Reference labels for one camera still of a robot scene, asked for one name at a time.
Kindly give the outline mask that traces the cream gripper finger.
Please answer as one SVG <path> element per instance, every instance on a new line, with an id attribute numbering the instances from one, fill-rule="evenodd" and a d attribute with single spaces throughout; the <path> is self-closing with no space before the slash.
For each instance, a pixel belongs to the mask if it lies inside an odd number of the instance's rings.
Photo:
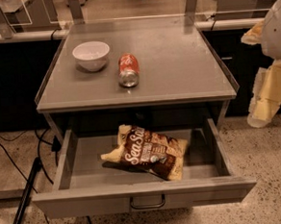
<path id="1" fill-rule="evenodd" d="M 268 99 L 252 98 L 248 109 L 247 124 L 255 128 L 266 127 L 278 112 L 280 105 Z"/>
<path id="2" fill-rule="evenodd" d="M 241 43 L 243 44 L 260 44 L 262 38 L 262 29 L 264 26 L 264 22 L 261 20 L 259 23 L 255 24 L 251 27 L 241 38 Z"/>

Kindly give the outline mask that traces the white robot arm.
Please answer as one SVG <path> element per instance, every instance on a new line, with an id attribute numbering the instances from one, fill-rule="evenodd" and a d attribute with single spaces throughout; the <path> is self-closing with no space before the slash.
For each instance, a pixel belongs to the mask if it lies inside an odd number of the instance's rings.
<path id="1" fill-rule="evenodd" d="M 281 106 L 281 0 L 241 38 L 243 44 L 260 44 L 264 55 L 273 58 L 268 68 L 259 68 L 253 83 L 253 96 L 248 109 L 247 124 L 263 128 L 274 118 Z"/>

